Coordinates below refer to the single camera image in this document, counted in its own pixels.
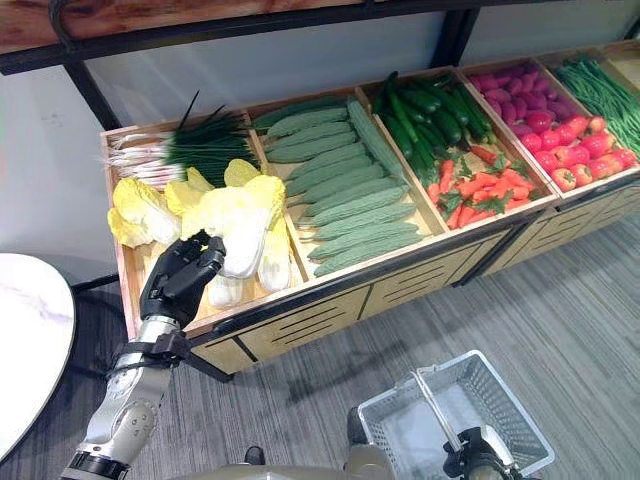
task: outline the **marble tabletop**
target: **marble tabletop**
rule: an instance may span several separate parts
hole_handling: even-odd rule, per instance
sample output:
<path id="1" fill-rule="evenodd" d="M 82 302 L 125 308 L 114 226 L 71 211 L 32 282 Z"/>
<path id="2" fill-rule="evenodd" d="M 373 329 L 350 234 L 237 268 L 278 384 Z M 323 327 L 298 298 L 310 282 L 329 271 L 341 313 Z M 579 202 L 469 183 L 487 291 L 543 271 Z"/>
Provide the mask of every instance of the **marble tabletop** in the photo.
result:
<path id="1" fill-rule="evenodd" d="M 53 394 L 75 329 L 73 296 L 51 265 L 0 253 L 3 362 L 0 364 L 0 460 Z"/>

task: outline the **robotic hand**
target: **robotic hand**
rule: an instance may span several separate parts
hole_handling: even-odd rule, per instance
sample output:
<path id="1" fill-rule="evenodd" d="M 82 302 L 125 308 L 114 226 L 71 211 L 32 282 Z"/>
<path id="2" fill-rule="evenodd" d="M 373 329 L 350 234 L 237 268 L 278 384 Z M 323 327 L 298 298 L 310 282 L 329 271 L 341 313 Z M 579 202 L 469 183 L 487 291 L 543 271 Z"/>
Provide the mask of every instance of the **robotic hand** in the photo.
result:
<path id="1" fill-rule="evenodd" d="M 105 398 L 62 480 L 124 478 L 156 427 L 171 368 L 189 354 L 181 330 L 194 319 L 225 254 L 220 237 L 200 231 L 158 258 L 140 297 L 140 333 L 122 348 Z"/>

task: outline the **gray carpet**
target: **gray carpet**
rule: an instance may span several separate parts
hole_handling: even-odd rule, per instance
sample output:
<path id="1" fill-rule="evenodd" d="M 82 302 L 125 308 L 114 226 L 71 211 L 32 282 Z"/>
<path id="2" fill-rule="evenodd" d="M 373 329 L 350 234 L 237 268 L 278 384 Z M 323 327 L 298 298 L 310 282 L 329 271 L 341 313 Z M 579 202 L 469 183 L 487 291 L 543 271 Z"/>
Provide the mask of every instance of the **gray carpet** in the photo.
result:
<path id="1" fill-rule="evenodd" d="M 479 349 L 555 449 L 544 478 L 640 478 L 640 216 L 459 289 L 447 288 L 219 384 L 181 366 L 159 429 L 130 474 L 165 479 L 240 461 L 339 467 L 346 413 L 411 369 Z M 101 297 L 111 303 L 117 297 Z M 74 361 L 111 351 L 115 317 L 79 305 Z M 3 480 L 57 478 L 101 385 L 72 373 Z"/>

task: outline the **black cable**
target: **black cable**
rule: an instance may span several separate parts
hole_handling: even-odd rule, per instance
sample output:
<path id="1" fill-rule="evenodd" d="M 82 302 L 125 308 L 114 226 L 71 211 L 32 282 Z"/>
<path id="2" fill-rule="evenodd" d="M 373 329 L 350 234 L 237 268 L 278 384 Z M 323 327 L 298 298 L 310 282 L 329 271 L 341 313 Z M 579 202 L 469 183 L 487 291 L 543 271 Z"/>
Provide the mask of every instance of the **black cable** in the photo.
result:
<path id="1" fill-rule="evenodd" d="M 88 282 L 76 283 L 75 285 L 71 285 L 71 291 L 74 294 L 78 294 L 87 290 L 91 290 L 93 288 L 118 282 L 119 280 L 120 276 L 117 273 L 112 273 L 111 275 L 105 275 L 104 277 L 94 278 L 93 280 L 89 280 Z"/>

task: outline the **wooden cabinet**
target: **wooden cabinet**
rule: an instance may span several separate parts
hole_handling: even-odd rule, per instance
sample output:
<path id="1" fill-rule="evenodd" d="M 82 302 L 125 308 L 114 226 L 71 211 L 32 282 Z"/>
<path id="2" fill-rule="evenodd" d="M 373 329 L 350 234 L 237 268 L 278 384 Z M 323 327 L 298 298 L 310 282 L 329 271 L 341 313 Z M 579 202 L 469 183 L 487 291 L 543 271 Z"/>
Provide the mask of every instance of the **wooden cabinet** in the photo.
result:
<path id="1" fill-rule="evenodd" d="M 373 284 L 362 318 L 371 317 L 460 280 L 505 234 L 506 232 L 500 232 L 377 281 Z"/>
<path id="2" fill-rule="evenodd" d="M 281 355 L 356 322 L 368 290 L 361 287 L 323 299 L 265 322 L 239 338 L 258 360 Z"/>
<path id="3" fill-rule="evenodd" d="M 233 338 L 205 343 L 191 351 L 225 373 L 239 372 L 253 364 L 253 359 Z"/>
<path id="4" fill-rule="evenodd" d="M 621 218 L 640 200 L 640 187 L 630 186 L 568 210 L 553 209 L 529 226 L 491 265 L 485 275 L 527 260 L 602 228 Z"/>

